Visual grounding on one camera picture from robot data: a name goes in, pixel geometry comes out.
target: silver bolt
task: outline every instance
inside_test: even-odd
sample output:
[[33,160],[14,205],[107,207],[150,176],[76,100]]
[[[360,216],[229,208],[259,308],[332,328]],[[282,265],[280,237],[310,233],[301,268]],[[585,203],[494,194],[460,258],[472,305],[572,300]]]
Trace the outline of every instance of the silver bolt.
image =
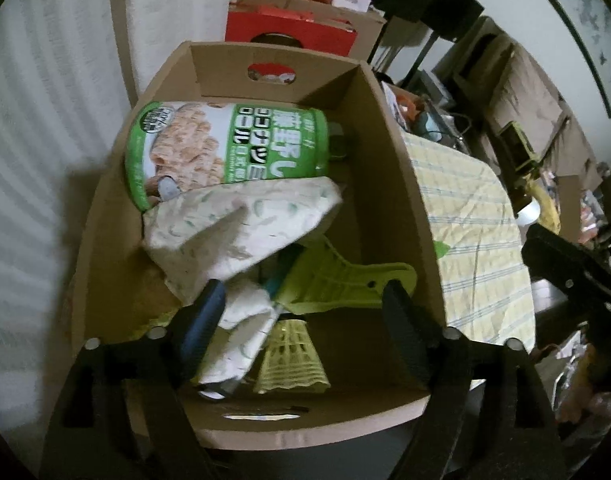
[[521,352],[523,349],[523,343],[519,341],[516,337],[511,337],[506,341],[506,346],[510,350],[515,350],[517,352]]
[[147,337],[149,339],[160,339],[162,337],[165,337],[167,332],[168,331],[165,330],[165,327],[155,326],[154,328],[151,328],[150,331],[147,333]]
[[85,349],[94,350],[98,348],[100,345],[101,345],[101,339],[99,339],[98,337],[91,337],[90,339],[88,339],[85,342]]
[[445,339],[456,341],[458,338],[461,337],[461,333],[453,326],[448,326],[447,328],[443,329],[443,337]]

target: yellow shuttlecock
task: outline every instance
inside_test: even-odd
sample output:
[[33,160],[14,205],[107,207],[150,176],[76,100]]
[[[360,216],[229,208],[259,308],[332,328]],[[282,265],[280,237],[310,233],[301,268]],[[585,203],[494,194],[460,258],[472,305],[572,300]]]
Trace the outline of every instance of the yellow shuttlecock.
[[264,394],[277,388],[299,388],[304,392],[323,393],[329,387],[330,381],[304,320],[279,321],[268,337],[254,391]]

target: white curtain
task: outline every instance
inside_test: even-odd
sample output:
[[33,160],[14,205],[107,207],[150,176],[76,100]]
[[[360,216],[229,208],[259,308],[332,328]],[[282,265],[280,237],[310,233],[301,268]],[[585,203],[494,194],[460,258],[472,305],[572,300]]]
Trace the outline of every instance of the white curtain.
[[110,0],[0,8],[0,432],[34,471],[71,364],[64,294],[130,108],[122,68],[142,91],[181,41],[222,40],[228,2],[116,1],[124,9]]

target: cylindrical can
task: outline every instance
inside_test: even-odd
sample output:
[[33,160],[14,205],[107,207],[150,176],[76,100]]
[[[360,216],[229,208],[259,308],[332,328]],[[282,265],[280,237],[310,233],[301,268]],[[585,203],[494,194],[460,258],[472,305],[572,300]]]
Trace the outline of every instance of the cylindrical can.
[[152,102],[130,130],[125,169],[145,211],[206,186],[323,176],[328,160],[327,121],[315,108]]

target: yellow plaid cloth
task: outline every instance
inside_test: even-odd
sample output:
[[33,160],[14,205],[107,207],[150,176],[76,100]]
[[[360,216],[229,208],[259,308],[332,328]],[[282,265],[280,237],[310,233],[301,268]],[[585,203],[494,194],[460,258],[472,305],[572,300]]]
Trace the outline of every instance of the yellow plaid cloth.
[[484,163],[404,133],[439,259],[448,326],[476,341],[535,345],[530,277],[521,236],[503,186]]

